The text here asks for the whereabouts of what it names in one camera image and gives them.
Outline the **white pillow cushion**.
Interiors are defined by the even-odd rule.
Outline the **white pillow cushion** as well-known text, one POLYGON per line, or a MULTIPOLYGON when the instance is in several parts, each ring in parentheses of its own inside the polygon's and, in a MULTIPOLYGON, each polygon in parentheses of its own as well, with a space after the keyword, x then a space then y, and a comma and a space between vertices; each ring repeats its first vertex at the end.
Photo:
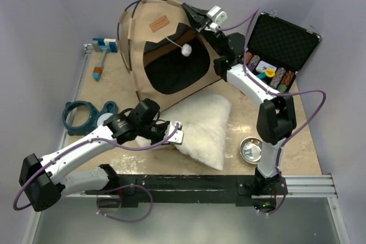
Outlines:
POLYGON ((165 121, 182 123, 182 145, 161 145, 152 151, 177 149, 195 161, 222 171, 232 104, 224 96, 199 91, 161 113, 165 121))

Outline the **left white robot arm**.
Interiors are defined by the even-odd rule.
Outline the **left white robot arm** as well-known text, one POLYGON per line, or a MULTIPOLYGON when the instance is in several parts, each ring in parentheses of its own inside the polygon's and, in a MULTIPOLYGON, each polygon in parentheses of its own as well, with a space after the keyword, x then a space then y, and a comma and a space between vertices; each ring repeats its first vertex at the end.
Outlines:
POLYGON ((118 189, 118 179, 109 166, 100 166, 86 174, 75 169, 92 158, 115 147, 126 149, 126 142, 143 137, 151 141, 147 148, 182 144, 184 132, 178 121, 160 119, 160 107, 144 99, 136 107, 111 115, 80 140, 43 157, 30 154, 23 159, 13 208, 29 206, 40 212, 52 207, 62 197, 86 190, 102 190, 112 194, 118 189))

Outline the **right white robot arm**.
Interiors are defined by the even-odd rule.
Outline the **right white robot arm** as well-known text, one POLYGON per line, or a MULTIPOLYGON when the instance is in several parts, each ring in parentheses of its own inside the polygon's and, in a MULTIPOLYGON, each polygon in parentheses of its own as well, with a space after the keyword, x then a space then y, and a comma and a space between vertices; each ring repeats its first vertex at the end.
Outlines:
POLYGON ((189 24, 201 34, 218 54, 213 61, 214 71, 224 81, 238 88, 258 107, 257 132, 262 139, 261 158, 256 168, 255 188, 268 194, 275 188, 280 176, 280 158, 284 142, 296 128, 295 106, 292 97, 285 97, 260 81, 242 60, 245 54, 245 36, 241 33, 226 35, 220 24, 227 14, 214 6, 210 10, 181 5, 189 24))

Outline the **tan black pet tent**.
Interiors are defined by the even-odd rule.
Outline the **tan black pet tent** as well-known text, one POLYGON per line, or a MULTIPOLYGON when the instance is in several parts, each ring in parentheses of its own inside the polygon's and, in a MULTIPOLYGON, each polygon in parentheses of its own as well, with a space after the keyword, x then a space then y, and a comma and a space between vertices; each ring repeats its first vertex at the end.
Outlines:
POLYGON ((181 6, 140 0, 129 12, 128 74, 139 101, 151 99, 166 110, 220 80, 213 68, 218 54, 192 29, 181 6), (181 54, 185 43, 192 47, 188 57, 181 54))

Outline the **black tent pole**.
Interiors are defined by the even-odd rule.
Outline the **black tent pole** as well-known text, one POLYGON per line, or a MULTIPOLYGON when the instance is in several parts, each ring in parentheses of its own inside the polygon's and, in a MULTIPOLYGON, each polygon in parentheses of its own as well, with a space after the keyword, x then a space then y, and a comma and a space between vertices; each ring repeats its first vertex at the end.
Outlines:
POLYGON ((122 12, 119 17, 118 24, 117 24, 117 40, 118 40, 118 47, 120 50, 120 54, 125 65, 125 68, 128 73, 131 72, 131 62, 129 57, 129 27, 130 21, 133 18, 133 13, 129 12, 131 7, 136 8, 137 5, 140 3, 140 0, 132 2, 129 4, 122 12))

